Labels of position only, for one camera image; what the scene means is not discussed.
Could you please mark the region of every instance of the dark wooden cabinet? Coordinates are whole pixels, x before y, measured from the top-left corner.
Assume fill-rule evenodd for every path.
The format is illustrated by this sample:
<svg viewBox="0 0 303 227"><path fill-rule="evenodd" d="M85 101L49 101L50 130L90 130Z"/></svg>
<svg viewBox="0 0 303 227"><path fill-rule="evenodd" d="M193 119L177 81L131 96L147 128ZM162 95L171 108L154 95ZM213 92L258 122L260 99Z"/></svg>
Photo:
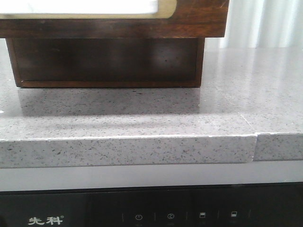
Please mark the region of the dark wooden cabinet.
<svg viewBox="0 0 303 227"><path fill-rule="evenodd" d="M177 0L170 18L0 19L18 87L199 87L228 0Z"/></svg>

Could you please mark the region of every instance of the black control panel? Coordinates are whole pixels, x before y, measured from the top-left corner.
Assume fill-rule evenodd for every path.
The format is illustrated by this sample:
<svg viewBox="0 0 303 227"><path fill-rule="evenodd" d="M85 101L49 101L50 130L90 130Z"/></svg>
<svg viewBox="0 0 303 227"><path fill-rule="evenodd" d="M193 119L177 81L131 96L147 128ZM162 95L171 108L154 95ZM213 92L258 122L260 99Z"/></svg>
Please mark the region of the black control panel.
<svg viewBox="0 0 303 227"><path fill-rule="evenodd" d="M303 227L303 183L0 192L0 227Z"/></svg>

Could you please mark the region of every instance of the glossy black surface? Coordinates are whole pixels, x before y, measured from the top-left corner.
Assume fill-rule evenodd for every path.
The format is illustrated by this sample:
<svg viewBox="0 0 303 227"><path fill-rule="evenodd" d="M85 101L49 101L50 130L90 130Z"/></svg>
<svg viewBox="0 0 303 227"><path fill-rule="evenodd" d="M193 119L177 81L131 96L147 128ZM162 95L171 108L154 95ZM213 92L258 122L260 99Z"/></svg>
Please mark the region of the glossy black surface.
<svg viewBox="0 0 303 227"><path fill-rule="evenodd" d="M2 192L0 227L302 227L303 183Z"/></svg>

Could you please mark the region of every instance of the wooden base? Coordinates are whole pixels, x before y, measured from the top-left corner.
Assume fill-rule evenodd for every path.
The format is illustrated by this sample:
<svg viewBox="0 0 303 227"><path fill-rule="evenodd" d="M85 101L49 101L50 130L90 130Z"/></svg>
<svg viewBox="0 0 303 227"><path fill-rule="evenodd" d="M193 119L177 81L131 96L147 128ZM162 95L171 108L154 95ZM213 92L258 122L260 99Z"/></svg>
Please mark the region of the wooden base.
<svg viewBox="0 0 303 227"><path fill-rule="evenodd" d="M204 38L6 39L18 87L199 87Z"/></svg>

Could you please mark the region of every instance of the brand logo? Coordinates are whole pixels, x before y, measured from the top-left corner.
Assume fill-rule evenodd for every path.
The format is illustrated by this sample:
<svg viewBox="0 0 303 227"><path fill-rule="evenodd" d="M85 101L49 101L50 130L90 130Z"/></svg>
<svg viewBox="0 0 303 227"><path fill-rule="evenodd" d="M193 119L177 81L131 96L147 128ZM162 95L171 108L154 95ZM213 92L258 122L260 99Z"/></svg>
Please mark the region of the brand logo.
<svg viewBox="0 0 303 227"><path fill-rule="evenodd" d="M40 225L40 226L43 226L43 225L54 225L54 224L60 225L61 222L63 222L62 218L64 218L64 216L60 216L60 217L48 217L45 221L43 221L40 218L33 217L33 218L30 218L28 220L28 225L29 226L31 226L31 225Z"/></svg>

